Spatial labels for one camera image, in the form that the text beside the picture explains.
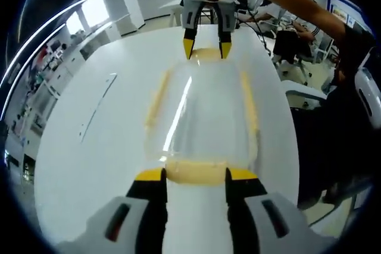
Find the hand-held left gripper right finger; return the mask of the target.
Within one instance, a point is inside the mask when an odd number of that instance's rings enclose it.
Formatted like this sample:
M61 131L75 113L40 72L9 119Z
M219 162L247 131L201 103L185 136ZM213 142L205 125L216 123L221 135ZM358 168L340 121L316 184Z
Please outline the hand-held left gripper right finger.
M324 253L327 237L278 193L268 193L246 169L226 168L227 217L234 253Z

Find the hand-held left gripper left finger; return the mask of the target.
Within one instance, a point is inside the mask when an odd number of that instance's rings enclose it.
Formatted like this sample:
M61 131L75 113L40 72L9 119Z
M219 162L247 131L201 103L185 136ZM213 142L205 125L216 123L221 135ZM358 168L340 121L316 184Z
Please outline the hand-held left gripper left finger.
M166 170L143 171L125 196L111 199L89 217L82 234L58 244L58 253L162 253L166 203Z

